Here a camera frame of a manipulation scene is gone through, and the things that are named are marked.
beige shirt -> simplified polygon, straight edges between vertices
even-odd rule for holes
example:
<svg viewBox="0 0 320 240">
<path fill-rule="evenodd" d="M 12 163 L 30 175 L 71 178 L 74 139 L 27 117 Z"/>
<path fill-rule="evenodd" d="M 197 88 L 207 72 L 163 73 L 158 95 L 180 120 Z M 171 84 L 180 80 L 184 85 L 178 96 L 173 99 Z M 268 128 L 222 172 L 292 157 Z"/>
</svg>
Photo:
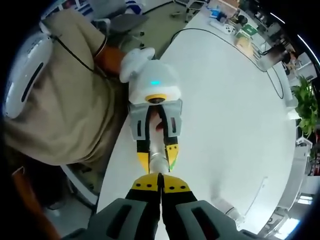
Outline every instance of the beige shirt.
<svg viewBox="0 0 320 240">
<path fill-rule="evenodd" d="M 94 69 L 93 57 L 105 44 L 105 36 L 83 15 L 63 10 L 44 23 Z M 116 121 L 115 90 L 106 81 L 55 41 L 50 61 L 22 113 L 16 119 L 5 120 L 6 143 L 50 165 L 100 159 L 110 144 L 110 131 Z"/>
</svg>

blue light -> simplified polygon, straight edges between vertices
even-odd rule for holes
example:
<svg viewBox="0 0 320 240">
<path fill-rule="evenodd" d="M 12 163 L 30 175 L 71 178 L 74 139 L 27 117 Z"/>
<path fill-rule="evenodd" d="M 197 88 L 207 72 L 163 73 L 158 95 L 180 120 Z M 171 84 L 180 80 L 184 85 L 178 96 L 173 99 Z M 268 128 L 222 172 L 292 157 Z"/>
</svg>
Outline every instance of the blue light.
<svg viewBox="0 0 320 240">
<path fill-rule="evenodd" d="M 151 83 L 151 85 L 159 85 L 160 81 L 151 81 L 150 83 Z"/>
</svg>

white cylindrical object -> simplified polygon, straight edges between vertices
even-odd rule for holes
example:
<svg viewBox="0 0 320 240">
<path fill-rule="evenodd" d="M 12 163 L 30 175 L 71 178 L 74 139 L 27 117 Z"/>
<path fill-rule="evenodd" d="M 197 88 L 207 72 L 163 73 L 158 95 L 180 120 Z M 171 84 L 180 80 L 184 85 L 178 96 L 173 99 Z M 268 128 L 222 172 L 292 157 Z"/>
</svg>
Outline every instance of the white cylindrical object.
<svg viewBox="0 0 320 240">
<path fill-rule="evenodd" d="M 237 225 L 240 225 L 245 221 L 245 218 L 238 212 L 238 210 L 223 198 L 216 197 L 211 199 L 211 202 L 215 208 L 233 219 Z"/>
<path fill-rule="evenodd" d="M 169 172 L 169 163 L 162 154 L 156 153 L 150 158 L 149 168 L 151 174 L 167 174 Z"/>
</svg>

office chair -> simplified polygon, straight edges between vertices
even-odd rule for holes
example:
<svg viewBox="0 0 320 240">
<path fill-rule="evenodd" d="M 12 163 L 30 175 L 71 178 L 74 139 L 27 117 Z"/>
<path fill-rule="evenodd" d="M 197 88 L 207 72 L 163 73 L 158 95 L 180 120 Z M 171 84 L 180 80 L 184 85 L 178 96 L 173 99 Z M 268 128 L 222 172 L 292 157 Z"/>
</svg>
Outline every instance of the office chair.
<svg viewBox="0 0 320 240">
<path fill-rule="evenodd" d="M 176 11 L 172 13 L 170 16 L 175 18 L 177 16 L 185 14 L 185 20 L 184 22 L 187 24 L 189 22 L 190 17 L 192 15 L 195 15 L 197 12 L 200 11 L 200 9 L 208 3 L 208 0 L 173 0 L 175 4 L 183 5 L 186 7 L 185 13 L 182 11 Z"/>
<path fill-rule="evenodd" d="M 146 15 L 137 15 L 126 13 L 127 7 L 125 0 L 88 0 L 93 9 L 95 20 L 93 21 L 96 28 L 102 30 L 107 36 L 121 35 L 124 38 L 119 44 L 119 48 L 125 42 L 126 37 L 135 39 L 144 47 L 144 43 L 139 38 L 145 34 L 144 31 L 131 32 L 133 29 L 145 23 L 149 18 Z"/>
</svg>

robotic arm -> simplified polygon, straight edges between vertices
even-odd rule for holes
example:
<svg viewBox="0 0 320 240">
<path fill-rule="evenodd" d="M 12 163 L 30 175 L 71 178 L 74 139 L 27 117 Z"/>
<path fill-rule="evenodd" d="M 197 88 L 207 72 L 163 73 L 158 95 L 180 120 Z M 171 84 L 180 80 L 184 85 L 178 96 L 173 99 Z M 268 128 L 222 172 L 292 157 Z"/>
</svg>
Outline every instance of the robotic arm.
<svg viewBox="0 0 320 240">
<path fill-rule="evenodd" d="M 168 64 L 153 59 L 153 48 L 134 49 L 121 63 L 120 81 L 129 82 L 129 115 L 137 156 L 150 173 L 149 124 L 152 109 L 163 123 L 163 141 L 170 172 L 177 160 L 181 133 L 182 100 L 178 73 Z"/>
<path fill-rule="evenodd" d="M 88 229 L 63 240 L 140 240 L 155 238 L 162 218 L 171 240 L 258 240 L 237 231 L 230 217 L 208 202 L 198 201 L 183 180 L 161 173 L 138 178 L 125 198 L 118 198 L 94 215 Z"/>
</svg>

